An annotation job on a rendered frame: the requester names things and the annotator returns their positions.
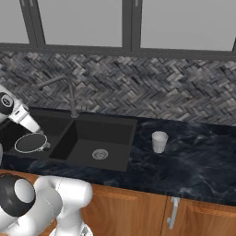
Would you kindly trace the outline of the wooden cupboard door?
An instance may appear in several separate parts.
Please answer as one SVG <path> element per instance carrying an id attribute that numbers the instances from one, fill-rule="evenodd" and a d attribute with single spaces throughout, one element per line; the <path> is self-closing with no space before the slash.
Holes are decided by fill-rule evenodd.
<path id="1" fill-rule="evenodd" d="M 34 183 L 40 175 L 0 170 Z M 90 203 L 80 214 L 93 236 L 160 236 L 167 197 L 89 183 L 93 190 Z M 53 221 L 39 236 L 49 236 Z"/>
<path id="2" fill-rule="evenodd" d="M 168 198 L 161 236 L 236 236 L 236 206 L 180 198 L 173 229 L 167 218 L 173 203 Z"/>

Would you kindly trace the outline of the white glass cup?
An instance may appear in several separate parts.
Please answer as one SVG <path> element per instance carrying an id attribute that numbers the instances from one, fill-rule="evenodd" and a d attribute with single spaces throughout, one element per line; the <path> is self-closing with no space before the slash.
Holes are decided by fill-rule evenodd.
<path id="1" fill-rule="evenodd" d="M 165 150 L 169 136 L 165 132 L 156 131 L 152 134 L 152 147 L 156 153 L 162 153 Z"/>

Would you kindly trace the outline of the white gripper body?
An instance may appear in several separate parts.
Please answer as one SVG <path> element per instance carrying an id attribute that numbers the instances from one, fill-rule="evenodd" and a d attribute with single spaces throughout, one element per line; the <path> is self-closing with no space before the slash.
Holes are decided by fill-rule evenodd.
<path id="1" fill-rule="evenodd" d="M 38 125 L 38 123 L 31 117 L 30 114 L 27 114 L 20 122 L 20 125 L 25 127 L 27 130 L 29 130 L 32 133 L 38 133 L 41 131 L 41 127 Z"/>

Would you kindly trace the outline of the dark grey tap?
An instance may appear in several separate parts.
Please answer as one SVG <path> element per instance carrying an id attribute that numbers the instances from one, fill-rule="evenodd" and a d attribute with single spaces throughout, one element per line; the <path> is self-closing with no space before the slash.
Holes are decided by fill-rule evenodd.
<path id="1" fill-rule="evenodd" d="M 76 119 L 79 116 L 79 111 L 77 110 L 77 98 L 75 96 L 72 80 L 67 77 L 67 76 L 59 76 L 52 78 L 46 82 L 41 82 L 40 84 L 37 85 L 38 90 L 42 90 L 44 87 L 49 86 L 55 82 L 58 81 L 66 81 L 69 89 L 69 104 L 70 104 L 70 112 L 71 112 L 71 117 L 73 119 Z"/>

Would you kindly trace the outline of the dark framed window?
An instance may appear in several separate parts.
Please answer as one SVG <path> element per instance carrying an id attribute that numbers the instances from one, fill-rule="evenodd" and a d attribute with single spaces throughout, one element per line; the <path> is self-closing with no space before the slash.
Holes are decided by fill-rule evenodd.
<path id="1" fill-rule="evenodd" d="M 236 60 L 236 0 L 0 0 L 0 50 Z"/>

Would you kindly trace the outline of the metal sink drain strainer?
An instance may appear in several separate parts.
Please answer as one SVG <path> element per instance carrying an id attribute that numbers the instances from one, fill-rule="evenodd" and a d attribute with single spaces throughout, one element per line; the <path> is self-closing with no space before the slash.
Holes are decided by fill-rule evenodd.
<path id="1" fill-rule="evenodd" d="M 96 160 L 103 160 L 109 156 L 109 153 L 106 149 L 95 149 L 92 152 L 92 158 Z"/>

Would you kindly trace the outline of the black pan with grey rim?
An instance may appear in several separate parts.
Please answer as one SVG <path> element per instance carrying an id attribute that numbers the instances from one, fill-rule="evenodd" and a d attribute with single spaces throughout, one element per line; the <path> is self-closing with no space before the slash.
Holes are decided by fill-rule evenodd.
<path id="1" fill-rule="evenodd" d="M 23 154 L 44 151 L 50 147 L 47 136 L 39 133 L 24 135 L 15 143 L 15 150 Z"/>

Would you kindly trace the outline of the black double basin sink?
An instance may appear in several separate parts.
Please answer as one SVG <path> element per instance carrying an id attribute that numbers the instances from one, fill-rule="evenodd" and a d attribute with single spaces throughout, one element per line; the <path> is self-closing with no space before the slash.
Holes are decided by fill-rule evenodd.
<path id="1" fill-rule="evenodd" d="M 29 153 L 29 158 L 111 171 L 127 169 L 137 120 L 86 112 L 73 119 L 69 112 L 36 108 L 30 110 L 30 115 L 51 147 Z M 93 159 L 95 149 L 106 149 L 109 156 Z"/>

